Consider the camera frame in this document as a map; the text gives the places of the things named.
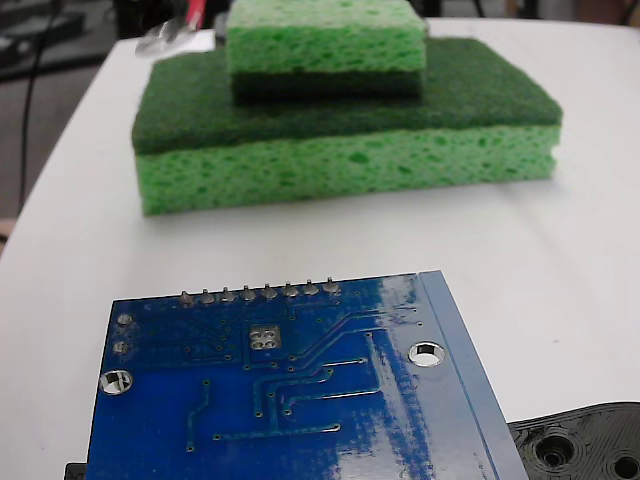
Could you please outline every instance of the light green sponge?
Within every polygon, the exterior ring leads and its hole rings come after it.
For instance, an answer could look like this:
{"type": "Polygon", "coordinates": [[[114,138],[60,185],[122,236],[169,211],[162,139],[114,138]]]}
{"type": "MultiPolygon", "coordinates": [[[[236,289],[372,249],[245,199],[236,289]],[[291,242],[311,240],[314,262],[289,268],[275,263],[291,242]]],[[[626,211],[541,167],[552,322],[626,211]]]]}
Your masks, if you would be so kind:
{"type": "Polygon", "coordinates": [[[224,52],[159,62],[133,130],[144,212],[548,178],[558,105],[475,40],[429,50],[424,98],[246,107],[224,52]]]}
{"type": "Polygon", "coordinates": [[[237,0],[235,73],[421,72],[425,23],[406,0],[237,0]]]}
{"type": "Polygon", "coordinates": [[[559,127],[395,130],[138,156],[147,215],[548,178],[559,127]]]}

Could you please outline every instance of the metal tool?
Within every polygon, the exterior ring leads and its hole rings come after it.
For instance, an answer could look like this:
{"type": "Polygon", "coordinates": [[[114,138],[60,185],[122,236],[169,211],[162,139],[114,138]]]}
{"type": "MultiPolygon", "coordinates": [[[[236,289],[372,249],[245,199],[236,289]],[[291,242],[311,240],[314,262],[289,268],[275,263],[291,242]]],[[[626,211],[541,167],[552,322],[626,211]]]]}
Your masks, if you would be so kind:
{"type": "Polygon", "coordinates": [[[191,40],[202,26],[206,0],[189,0],[185,16],[179,15],[153,27],[138,41],[136,55],[164,53],[191,40]]]}

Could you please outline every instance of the blue circuit board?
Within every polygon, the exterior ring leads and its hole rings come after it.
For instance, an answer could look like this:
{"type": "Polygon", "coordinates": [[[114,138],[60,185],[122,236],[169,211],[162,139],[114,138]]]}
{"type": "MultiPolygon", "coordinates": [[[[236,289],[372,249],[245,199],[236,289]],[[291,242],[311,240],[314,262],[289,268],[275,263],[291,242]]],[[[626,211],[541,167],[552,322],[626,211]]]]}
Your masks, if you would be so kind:
{"type": "Polygon", "coordinates": [[[430,281],[469,355],[439,273],[114,302],[88,480],[501,478],[430,281]]]}

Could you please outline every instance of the black cable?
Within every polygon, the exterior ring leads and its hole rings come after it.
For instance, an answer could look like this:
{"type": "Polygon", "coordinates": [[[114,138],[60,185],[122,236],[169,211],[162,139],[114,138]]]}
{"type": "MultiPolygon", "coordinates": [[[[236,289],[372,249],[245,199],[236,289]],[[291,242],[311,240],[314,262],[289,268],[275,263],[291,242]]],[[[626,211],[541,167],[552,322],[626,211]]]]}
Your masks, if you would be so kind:
{"type": "Polygon", "coordinates": [[[633,16],[633,12],[636,11],[636,8],[638,8],[639,4],[640,4],[640,0],[633,0],[633,2],[629,4],[629,6],[624,12],[624,15],[620,19],[620,25],[629,25],[629,22],[631,21],[631,17],[633,16]]]}
{"type": "Polygon", "coordinates": [[[476,11],[478,12],[478,16],[481,18],[485,17],[484,8],[482,8],[482,2],[480,0],[473,0],[473,4],[476,6],[476,11]]]}
{"type": "Polygon", "coordinates": [[[49,21],[45,27],[42,35],[37,41],[36,56],[33,59],[33,66],[31,67],[31,74],[29,75],[29,81],[27,83],[27,96],[24,101],[24,110],[22,112],[22,141],[20,148],[20,192],[18,194],[18,214],[22,211],[27,195],[27,146],[29,144],[29,113],[31,110],[31,97],[33,95],[33,85],[36,82],[38,76],[38,66],[40,65],[40,59],[42,58],[42,52],[47,44],[47,36],[49,31],[55,22],[58,13],[62,6],[58,2],[52,2],[52,11],[49,16],[49,21]]]}

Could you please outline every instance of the black plastic part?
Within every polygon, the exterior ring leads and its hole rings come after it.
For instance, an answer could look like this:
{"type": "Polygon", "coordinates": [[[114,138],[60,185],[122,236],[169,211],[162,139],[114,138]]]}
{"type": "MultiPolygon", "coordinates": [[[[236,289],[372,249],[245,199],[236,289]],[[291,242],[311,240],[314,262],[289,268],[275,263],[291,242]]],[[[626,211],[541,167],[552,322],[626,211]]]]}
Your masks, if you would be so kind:
{"type": "Polygon", "coordinates": [[[509,424],[530,480],[639,480],[640,403],[509,424]]]}
{"type": "Polygon", "coordinates": [[[86,475],[86,463],[67,463],[64,469],[64,480],[84,480],[86,475]]]}

